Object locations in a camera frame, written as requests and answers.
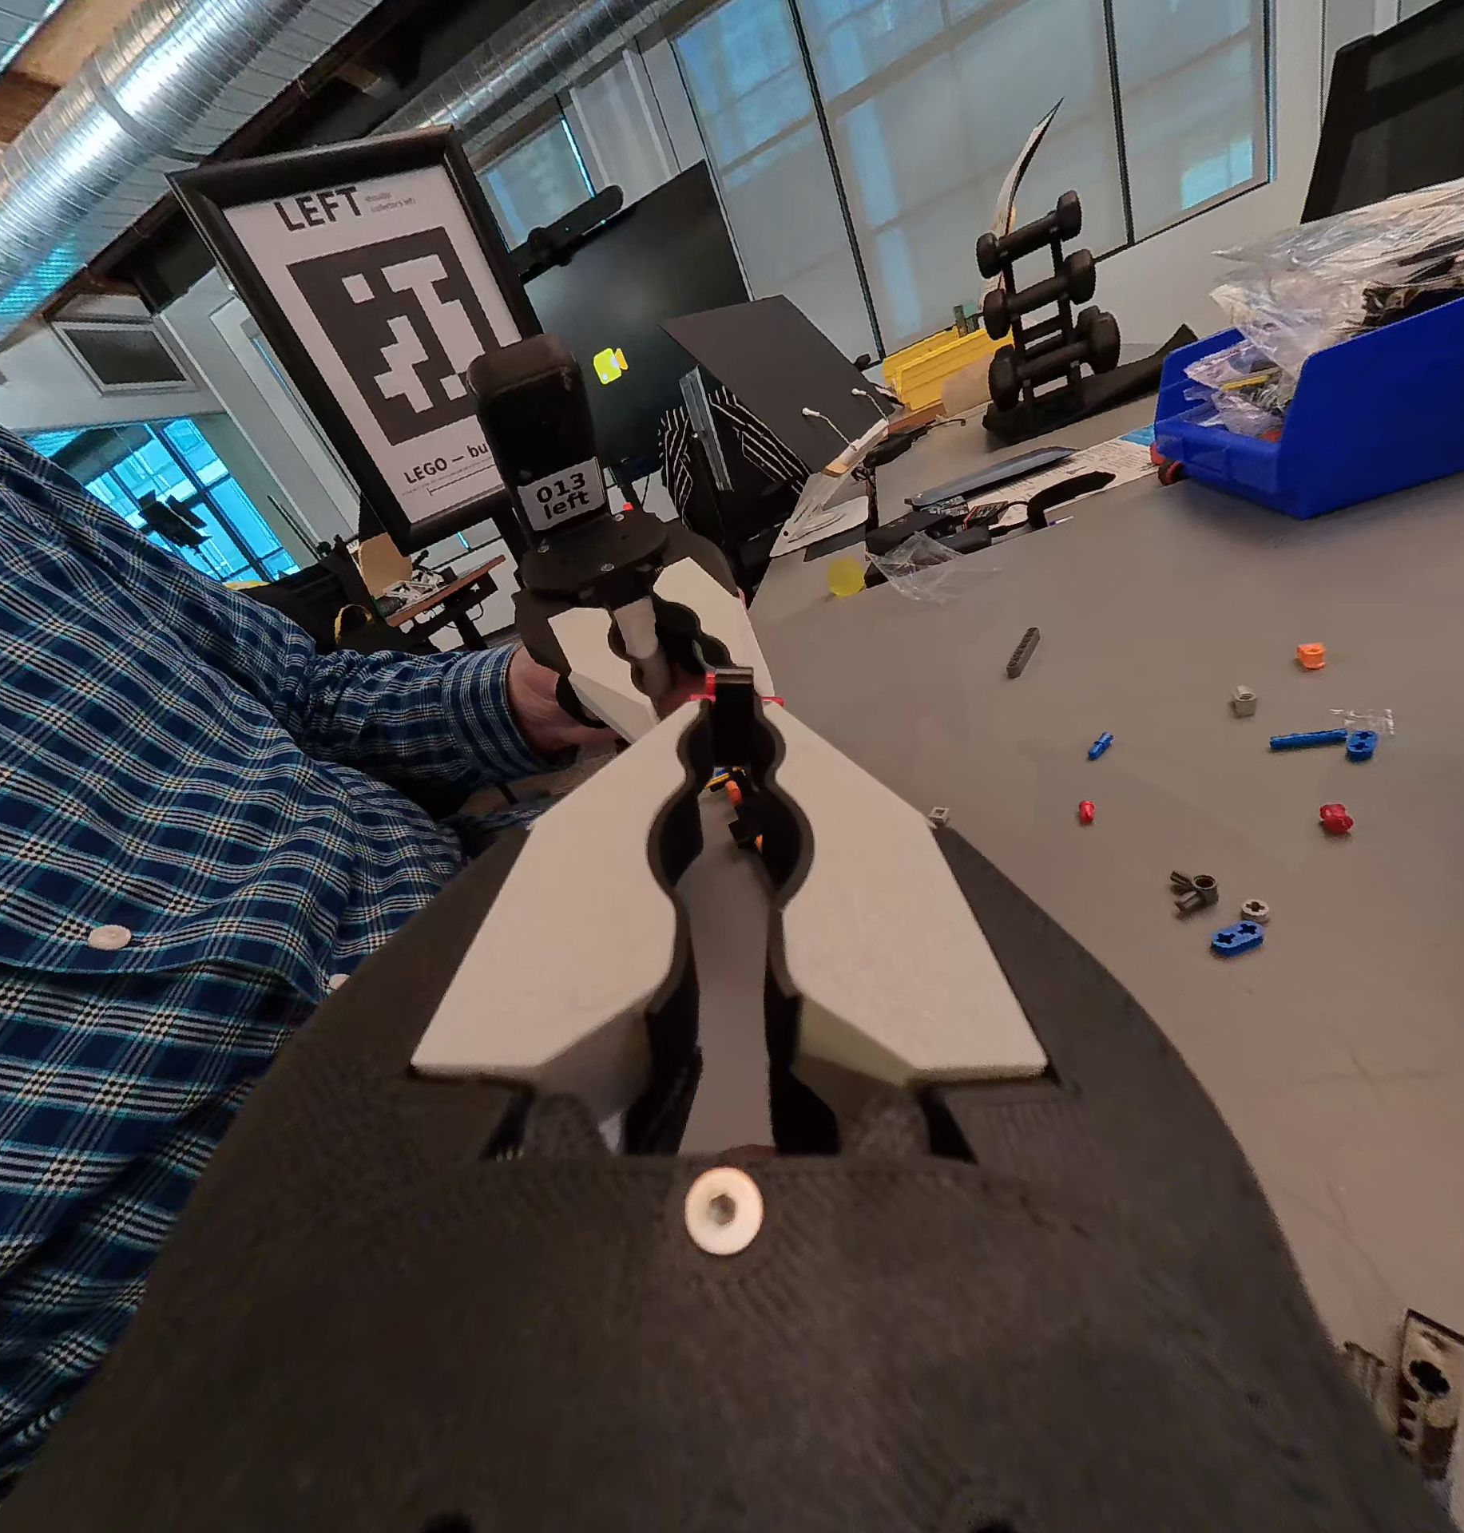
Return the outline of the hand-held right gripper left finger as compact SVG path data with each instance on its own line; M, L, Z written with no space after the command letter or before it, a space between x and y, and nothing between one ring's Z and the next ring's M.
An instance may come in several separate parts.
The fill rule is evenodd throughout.
M701 987L678 886L702 853L702 703L689 701L524 833L411 1055L620 1117L673 1154L702 1079Z

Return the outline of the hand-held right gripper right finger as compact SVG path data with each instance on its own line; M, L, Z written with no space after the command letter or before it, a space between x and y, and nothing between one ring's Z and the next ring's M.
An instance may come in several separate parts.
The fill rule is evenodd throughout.
M771 915L774 1146L839 1151L877 1101L1021 1094L1050 1058L947 855L964 843L774 699L750 735Z

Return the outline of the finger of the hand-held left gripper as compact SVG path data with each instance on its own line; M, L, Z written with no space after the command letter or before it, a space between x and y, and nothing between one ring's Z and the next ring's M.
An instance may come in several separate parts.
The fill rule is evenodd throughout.
M680 682L706 670L747 668L762 697L774 679L738 590L728 590L694 557L663 564L651 586L658 658L642 661L651 706L677 706Z
M622 744L646 737L687 701L687 679L668 655L656 603L569 607L550 617L550 636L584 715Z

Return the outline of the black lego beam red pins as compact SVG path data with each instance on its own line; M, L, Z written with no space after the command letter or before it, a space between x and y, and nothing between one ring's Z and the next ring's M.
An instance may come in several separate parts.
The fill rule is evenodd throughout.
M713 762L719 769L762 773L774 759L774 726L769 709L785 706L749 663L728 663L704 672L692 699L707 708Z

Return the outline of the black lego model assembly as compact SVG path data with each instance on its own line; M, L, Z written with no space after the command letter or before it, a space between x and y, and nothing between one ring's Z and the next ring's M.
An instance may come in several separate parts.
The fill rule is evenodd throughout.
M730 805L728 831L742 851L762 855L764 790L750 768L718 764L707 780L706 791L721 795Z

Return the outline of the person's left forearm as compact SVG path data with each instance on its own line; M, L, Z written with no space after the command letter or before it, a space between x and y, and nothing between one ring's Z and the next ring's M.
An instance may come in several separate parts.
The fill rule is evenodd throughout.
M572 756L536 756L521 733L507 689L514 646L434 656L309 656L295 646L254 685L307 756L374 776L432 817L451 817L473 793Z

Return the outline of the pale perforated lego piece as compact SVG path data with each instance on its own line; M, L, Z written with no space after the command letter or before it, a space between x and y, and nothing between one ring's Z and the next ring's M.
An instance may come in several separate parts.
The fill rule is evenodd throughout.
M1464 1334L1410 1308L1391 1358L1351 1339L1339 1354L1420 1478L1447 1495L1464 1411Z

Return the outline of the person's left hand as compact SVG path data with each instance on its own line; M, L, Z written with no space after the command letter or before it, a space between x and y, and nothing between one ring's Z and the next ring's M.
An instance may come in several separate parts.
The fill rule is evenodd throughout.
M516 644L507 672L512 716L536 756L560 759L613 747L618 735L608 725L574 718L559 697L562 677Z

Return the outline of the black box white line pattern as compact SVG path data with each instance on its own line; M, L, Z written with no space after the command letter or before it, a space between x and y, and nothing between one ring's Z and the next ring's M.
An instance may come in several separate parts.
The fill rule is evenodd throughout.
M680 519L721 547L743 584L757 584L809 480L805 463L701 367L680 377L680 403L660 422L660 449Z

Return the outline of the black framed tag sign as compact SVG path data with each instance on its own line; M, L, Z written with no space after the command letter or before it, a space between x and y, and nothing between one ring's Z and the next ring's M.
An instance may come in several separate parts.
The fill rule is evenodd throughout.
M492 523L519 557L466 374L541 326L457 129L209 160L168 184L396 545Z

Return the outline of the cluttered wooden desk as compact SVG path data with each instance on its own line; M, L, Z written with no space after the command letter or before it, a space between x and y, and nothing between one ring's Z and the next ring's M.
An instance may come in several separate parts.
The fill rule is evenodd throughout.
M418 564L386 533L355 549L339 542L322 559L331 583L315 620L321 649L432 655L439 632L454 634L456 648L483 649L478 610L497 593L505 561L499 552L456 574Z

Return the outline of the large black monitor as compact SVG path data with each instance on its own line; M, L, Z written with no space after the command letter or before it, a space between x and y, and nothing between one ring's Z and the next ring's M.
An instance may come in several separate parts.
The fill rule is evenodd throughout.
M749 299L711 170L697 164L663 181L524 288L543 331L584 371L603 463L630 477L658 470L661 417L696 367L661 321ZM591 360L605 347L629 359L606 386Z

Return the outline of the black electronic device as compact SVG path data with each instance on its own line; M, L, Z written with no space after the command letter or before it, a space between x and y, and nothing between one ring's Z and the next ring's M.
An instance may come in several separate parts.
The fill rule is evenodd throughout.
M915 507L868 531L865 549L872 559L892 555L913 537L923 537L952 552L981 550L993 542L999 525L1014 506L1011 501L987 501L980 506Z

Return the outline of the crumpled clear plastic bag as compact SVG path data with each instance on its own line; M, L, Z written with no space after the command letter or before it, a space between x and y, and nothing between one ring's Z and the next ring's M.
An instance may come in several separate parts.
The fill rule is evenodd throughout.
M990 571L987 549L973 552L945 550L930 538L913 537L896 554L872 559L868 555L868 576L877 588L884 586L899 598L940 603L951 602L964 583L964 574L980 564Z

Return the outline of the tilted black panel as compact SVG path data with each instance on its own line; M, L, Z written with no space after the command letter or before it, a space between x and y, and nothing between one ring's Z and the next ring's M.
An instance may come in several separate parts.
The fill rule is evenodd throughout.
M661 330L819 472L884 439L892 408L785 295L672 316Z

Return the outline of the dark tablet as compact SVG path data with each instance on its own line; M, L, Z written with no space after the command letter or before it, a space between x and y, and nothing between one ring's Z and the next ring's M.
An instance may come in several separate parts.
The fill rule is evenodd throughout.
M913 509L964 504L975 496L1059 466L1072 458L1074 453L1076 449L1064 446L1028 449L1011 458L995 460L987 466L975 468L973 472L935 485L934 489L911 494L904 502Z

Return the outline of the yellow storage bin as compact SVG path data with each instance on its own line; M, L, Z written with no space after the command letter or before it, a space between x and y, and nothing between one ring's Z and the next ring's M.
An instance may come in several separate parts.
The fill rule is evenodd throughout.
M882 359L886 386L910 412L937 405L949 376L988 359L1009 338L993 338L983 328L961 333L954 326L927 335Z

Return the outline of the black dumbbell rack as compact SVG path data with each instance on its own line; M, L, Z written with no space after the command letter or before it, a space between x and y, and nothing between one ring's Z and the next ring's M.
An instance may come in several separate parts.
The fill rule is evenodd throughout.
M1067 251L1067 244L1057 246L1052 244L1048 247L1041 247L1026 258L1014 261L1014 278L1017 287L1028 287L1029 283L1052 275L1053 271L1053 253L1072 254L1074 251ZM987 288L983 297L990 287L997 287L1000 282L1000 275L987 280ZM1024 316L1023 323L1011 330L1011 338L1004 343L1016 343L1026 347L1050 333L1050 321L1057 319L1062 324L1072 324L1081 312L1093 306L1093 299L1088 302L1077 304L1074 307L1062 307L1059 304L1048 304L1041 309L1036 309ZM1040 424L1043 419L1048 419L1053 413L1067 413L1070 407L1079 407L1084 398L1084 374L1082 371L1081 386L1076 391L1064 376L1057 376L1048 384L1035 389L1035 396L1028 405L1019 405L1012 410L1000 410L990 400L990 412L987 424L993 430L1004 430L1009 425L1028 429L1035 424Z

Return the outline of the large black dumbbell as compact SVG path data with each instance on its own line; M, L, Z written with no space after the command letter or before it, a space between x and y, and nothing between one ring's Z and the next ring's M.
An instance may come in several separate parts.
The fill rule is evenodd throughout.
M1050 333L1026 347L1009 343L990 359L990 400L1000 410L1028 405L1035 389L1064 376L1077 391L1082 371L1110 372L1122 355L1120 323L1113 312L1086 307L1072 324L1050 321Z

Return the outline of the printed instruction sheet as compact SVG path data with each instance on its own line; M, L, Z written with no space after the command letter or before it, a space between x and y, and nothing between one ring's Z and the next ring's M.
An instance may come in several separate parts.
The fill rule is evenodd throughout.
M1108 441L1074 449L1060 465L1072 475L1112 473L1113 482L1129 482L1158 470L1154 460L1154 429L1127 430Z

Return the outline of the medium black dumbbell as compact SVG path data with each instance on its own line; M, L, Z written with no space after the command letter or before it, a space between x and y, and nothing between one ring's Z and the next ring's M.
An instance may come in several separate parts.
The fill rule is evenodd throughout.
M1017 287L1014 265L1002 261L1000 282L983 297L980 318L993 340L1011 335L1024 316L1048 304L1074 307L1088 302L1096 292L1096 258L1082 247L1072 254L1053 253L1053 271L1028 287Z

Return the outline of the person in blue plaid shirt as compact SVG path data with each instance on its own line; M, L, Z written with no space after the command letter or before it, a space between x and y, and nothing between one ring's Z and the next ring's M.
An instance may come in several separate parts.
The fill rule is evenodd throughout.
M0 1500L274 1055L463 865L273 716L295 646L0 425Z

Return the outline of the small black dumbbell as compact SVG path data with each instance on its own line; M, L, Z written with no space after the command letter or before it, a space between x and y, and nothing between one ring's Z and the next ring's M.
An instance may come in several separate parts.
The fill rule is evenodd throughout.
M990 280L1028 254L1052 244L1064 246L1084 227L1084 206L1077 191L1064 193L1048 215L1011 227L1005 232L987 230L976 241L976 266Z

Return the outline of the black mat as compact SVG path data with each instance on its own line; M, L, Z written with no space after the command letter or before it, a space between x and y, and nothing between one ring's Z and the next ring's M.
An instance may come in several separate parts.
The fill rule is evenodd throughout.
M1156 395L1166 357L1197 340L1199 335L1189 324L1182 324L1151 353L1122 360L1106 372L1089 372L1084 379L1086 408L1091 413L1100 413Z

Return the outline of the blue storage bin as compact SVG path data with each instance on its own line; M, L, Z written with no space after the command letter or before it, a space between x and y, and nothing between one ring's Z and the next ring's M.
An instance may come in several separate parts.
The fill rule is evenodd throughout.
M1154 448L1192 480L1310 519L1464 470L1464 297L1310 357L1278 439L1194 419L1187 365L1238 340L1165 357Z

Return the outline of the pile of clear plastic bags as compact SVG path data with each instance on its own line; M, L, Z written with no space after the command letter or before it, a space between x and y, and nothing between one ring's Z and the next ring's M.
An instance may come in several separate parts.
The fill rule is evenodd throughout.
M1213 299L1240 338L1184 365L1184 417L1276 439L1310 357L1464 297L1464 177L1219 258Z

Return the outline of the black office chair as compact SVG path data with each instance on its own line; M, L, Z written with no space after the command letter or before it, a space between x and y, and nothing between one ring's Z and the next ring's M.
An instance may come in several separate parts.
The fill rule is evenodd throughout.
M1461 177L1464 1L1339 47L1300 220Z

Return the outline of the silver ventilation duct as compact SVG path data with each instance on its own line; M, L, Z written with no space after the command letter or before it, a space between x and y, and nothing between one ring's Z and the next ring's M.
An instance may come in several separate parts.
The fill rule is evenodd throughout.
M457 143L492 143L684 8L684 1L531 3L365 140L449 133Z
M303 1L141 3L0 155L0 336L12 297L132 177L178 160Z

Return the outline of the wall air vent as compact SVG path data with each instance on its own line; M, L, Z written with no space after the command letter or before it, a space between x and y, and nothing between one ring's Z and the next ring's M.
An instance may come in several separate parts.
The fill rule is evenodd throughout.
M153 321L52 318L50 331L103 396L178 393L197 379Z

